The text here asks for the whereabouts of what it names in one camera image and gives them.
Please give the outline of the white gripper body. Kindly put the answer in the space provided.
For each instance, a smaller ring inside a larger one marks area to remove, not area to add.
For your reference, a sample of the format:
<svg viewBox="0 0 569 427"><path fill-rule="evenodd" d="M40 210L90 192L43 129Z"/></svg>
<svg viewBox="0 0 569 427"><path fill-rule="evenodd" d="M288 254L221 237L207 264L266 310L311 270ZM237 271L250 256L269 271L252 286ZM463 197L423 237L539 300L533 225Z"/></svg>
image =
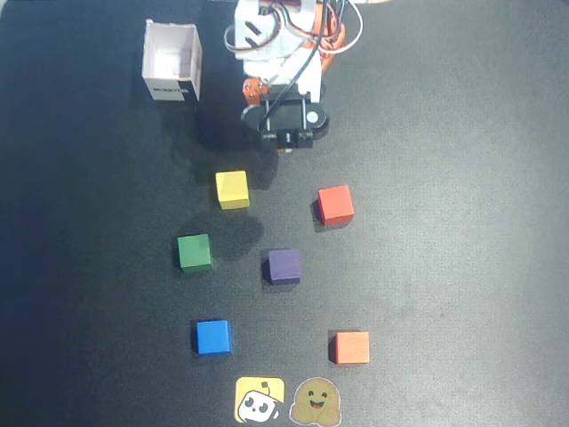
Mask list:
<svg viewBox="0 0 569 427"><path fill-rule="evenodd" d="M259 77L268 82L270 93L277 94L301 70L313 52L313 44L293 44L287 52L272 43L244 49L242 62L245 78ZM318 52L308 62L295 83L300 94L308 94L312 102L321 101L321 58Z"/></svg>

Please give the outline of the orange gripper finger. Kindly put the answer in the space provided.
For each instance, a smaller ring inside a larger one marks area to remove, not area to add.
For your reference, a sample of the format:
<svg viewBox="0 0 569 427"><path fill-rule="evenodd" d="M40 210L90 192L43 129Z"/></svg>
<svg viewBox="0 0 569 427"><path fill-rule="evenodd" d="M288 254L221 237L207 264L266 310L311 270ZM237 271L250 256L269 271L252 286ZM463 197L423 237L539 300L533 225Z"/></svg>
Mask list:
<svg viewBox="0 0 569 427"><path fill-rule="evenodd" d="M270 94L268 82L259 77L247 77L242 85L242 93L248 106L260 105Z"/></svg>

